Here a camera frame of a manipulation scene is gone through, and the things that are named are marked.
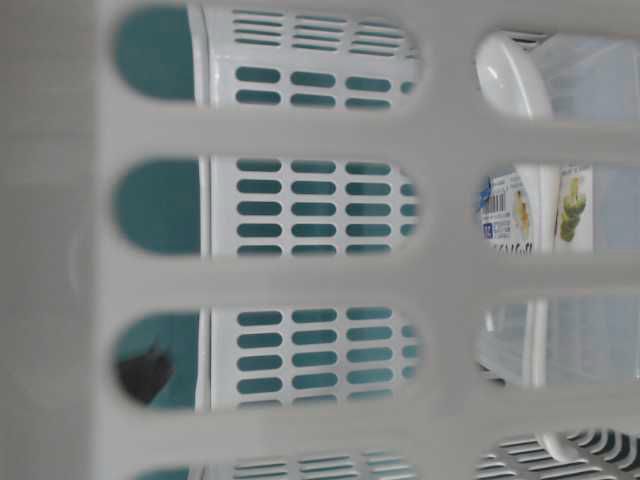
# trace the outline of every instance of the teal background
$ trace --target teal background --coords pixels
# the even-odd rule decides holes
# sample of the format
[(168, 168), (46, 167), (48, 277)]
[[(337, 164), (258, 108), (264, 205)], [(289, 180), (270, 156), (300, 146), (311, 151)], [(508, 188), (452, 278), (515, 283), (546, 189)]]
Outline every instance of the teal background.
[[(139, 93), (163, 100), (194, 100), (186, 8), (162, 7), (134, 13), (118, 33), (114, 55), (122, 77)], [(195, 158), (165, 158), (132, 171), (116, 192), (115, 216), (124, 235), (145, 250), (199, 254)], [(194, 408), (197, 337), (198, 313), (191, 312), (146, 317), (121, 338), (116, 348), (118, 360), (145, 353), (154, 344), (170, 352), (175, 373), (151, 407)], [(186, 480), (187, 476), (188, 470), (183, 468), (144, 474), (138, 479)]]
[(115, 61), (138, 92), (193, 101), (193, 49), (186, 7), (149, 8), (127, 18), (116, 37)]

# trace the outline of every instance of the barcode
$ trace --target barcode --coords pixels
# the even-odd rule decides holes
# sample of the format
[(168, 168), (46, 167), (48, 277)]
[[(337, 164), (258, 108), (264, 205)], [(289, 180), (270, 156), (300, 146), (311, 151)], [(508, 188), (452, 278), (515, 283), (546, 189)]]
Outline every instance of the barcode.
[(490, 213), (504, 212), (504, 192), (491, 195), (487, 203), (482, 207), (483, 215)]

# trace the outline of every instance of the blue logo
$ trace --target blue logo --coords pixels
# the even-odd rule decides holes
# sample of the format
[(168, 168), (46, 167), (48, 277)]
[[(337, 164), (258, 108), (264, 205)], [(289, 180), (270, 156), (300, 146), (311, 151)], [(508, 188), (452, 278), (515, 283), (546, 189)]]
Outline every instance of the blue logo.
[(487, 204), (487, 202), (489, 201), (489, 198), (491, 198), (491, 190), (492, 190), (491, 178), (487, 177), (487, 183), (485, 187), (482, 189), (481, 192), (478, 193), (478, 196), (480, 198), (476, 202), (476, 213), (480, 212), (480, 210), (482, 210), (484, 206)]
[(493, 223), (485, 223), (482, 225), (484, 231), (485, 240), (491, 240), (493, 238)]

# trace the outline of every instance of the black object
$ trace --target black object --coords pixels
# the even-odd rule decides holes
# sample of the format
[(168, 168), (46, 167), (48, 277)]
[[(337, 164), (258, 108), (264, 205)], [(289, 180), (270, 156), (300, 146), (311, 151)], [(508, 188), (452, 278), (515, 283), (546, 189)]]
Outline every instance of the black object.
[(137, 357), (118, 362), (120, 383), (129, 395), (148, 405), (173, 375), (173, 361), (167, 351), (155, 346)]

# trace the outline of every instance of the product label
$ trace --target product label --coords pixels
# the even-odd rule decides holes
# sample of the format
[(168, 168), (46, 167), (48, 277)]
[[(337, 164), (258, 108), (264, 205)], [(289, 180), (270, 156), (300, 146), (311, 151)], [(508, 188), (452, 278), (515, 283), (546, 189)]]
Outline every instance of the product label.
[(560, 170), (556, 221), (556, 252), (593, 250), (593, 168), (569, 166)]
[(500, 252), (531, 254), (529, 198), (520, 176), (513, 172), (491, 178), (488, 193), (479, 212), (485, 240)]
[[(520, 176), (512, 172), (490, 178), (480, 197), (484, 239), (500, 252), (531, 254), (531, 210)], [(592, 251), (593, 232), (593, 168), (562, 167), (554, 251)]]

